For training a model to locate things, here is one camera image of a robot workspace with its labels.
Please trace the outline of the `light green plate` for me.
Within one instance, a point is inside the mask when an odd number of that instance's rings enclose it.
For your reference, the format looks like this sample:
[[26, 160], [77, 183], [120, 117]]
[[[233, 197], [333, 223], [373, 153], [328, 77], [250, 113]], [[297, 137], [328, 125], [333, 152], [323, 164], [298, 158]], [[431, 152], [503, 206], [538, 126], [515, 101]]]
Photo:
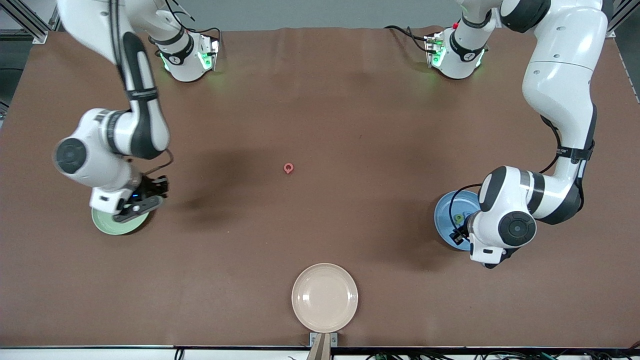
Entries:
[[133, 234], [139, 230], [150, 217], [151, 213], [134, 216], [126, 222], [116, 222], [113, 216], [107, 212], [91, 209], [93, 224], [101, 232], [112, 236], [124, 236]]

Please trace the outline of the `blue plate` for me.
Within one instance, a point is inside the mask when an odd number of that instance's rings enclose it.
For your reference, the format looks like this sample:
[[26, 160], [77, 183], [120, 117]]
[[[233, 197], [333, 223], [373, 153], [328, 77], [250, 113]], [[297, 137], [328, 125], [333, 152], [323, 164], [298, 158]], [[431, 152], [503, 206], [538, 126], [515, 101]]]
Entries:
[[[462, 190], [459, 193], [451, 191], [444, 194], [436, 204], [433, 215], [435, 228], [446, 244], [458, 251], [469, 252], [470, 245], [453, 245], [450, 234], [455, 228], [464, 226], [466, 219], [478, 211], [480, 211], [480, 203], [477, 193], [468, 190]], [[455, 214], [464, 215], [464, 223], [456, 226], [453, 219]]]

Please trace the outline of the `brown table mat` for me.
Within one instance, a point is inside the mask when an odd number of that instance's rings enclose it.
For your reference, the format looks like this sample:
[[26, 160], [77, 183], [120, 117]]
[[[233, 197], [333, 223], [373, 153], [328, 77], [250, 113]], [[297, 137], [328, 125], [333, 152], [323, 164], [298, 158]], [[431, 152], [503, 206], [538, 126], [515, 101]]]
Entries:
[[291, 289], [320, 263], [358, 286], [343, 346], [640, 341], [640, 104], [614, 39], [590, 87], [583, 210], [494, 269], [447, 246], [434, 210], [496, 167], [553, 159], [521, 91], [534, 36], [495, 30], [464, 80], [388, 29], [222, 43], [193, 83], [153, 60], [169, 194], [122, 236], [95, 228], [89, 187], [53, 163], [87, 110], [128, 107], [117, 70], [66, 33], [30, 50], [0, 130], [0, 346], [297, 346]]

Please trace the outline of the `white table edge strip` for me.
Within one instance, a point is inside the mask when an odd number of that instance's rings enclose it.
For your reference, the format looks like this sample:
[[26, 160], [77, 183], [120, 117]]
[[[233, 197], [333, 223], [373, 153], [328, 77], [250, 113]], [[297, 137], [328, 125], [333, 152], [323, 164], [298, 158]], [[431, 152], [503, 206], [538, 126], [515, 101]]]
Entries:
[[[0, 360], [306, 360], [310, 348], [293, 346], [60, 345], [0, 347]], [[338, 346], [331, 360], [640, 360], [629, 347]]]

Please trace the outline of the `beige plate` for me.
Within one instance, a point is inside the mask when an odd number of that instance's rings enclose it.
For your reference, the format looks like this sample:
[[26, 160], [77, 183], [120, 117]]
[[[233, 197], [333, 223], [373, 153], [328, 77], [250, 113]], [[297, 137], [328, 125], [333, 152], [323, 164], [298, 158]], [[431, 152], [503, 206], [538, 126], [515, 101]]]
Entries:
[[358, 309], [354, 278], [343, 267], [318, 263], [304, 269], [294, 282], [291, 305], [298, 321], [315, 333], [345, 328]]

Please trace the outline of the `aluminium frame profile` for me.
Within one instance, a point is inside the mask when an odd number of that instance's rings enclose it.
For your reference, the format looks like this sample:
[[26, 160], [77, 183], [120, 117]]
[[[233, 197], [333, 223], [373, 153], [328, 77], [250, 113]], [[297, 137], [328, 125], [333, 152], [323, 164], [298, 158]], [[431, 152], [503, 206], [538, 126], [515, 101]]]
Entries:
[[608, 20], [606, 36], [614, 38], [615, 30], [629, 20], [636, 10], [640, 10], [640, 0], [602, 0], [602, 11]]
[[32, 37], [45, 44], [50, 32], [61, 27], [58, 0], [0, 0], [0, 37]]

